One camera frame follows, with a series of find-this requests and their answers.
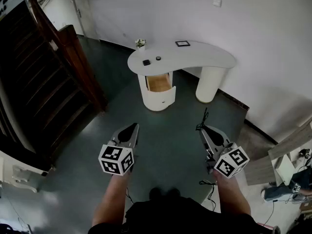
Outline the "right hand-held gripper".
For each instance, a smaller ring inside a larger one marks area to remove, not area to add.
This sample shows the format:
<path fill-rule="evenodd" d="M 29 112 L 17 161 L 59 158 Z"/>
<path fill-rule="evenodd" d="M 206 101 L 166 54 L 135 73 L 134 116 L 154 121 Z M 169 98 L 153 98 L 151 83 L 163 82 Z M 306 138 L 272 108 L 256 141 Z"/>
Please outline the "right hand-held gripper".
<path fill-rule="evenodd" d="M 223 131 L 207 125 L 199 125 L 198 130 L 207 151 L 205 162 L 208 173 L 215 169 L 224 177 L 231 178 L 249 162 L 243 148 L 231 142 Z"/>

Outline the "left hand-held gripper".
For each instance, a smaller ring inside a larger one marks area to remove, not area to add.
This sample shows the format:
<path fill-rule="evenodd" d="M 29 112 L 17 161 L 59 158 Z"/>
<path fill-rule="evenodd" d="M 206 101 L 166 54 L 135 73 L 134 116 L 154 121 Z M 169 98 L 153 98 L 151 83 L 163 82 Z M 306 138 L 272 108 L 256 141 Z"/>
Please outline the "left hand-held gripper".
<path fill-rule="evenodd" d="M 105 173 L 124 175 L 134 164 L 139 124 L 133 123 L 116 130 L 100 150 L 98 160 Z"/>

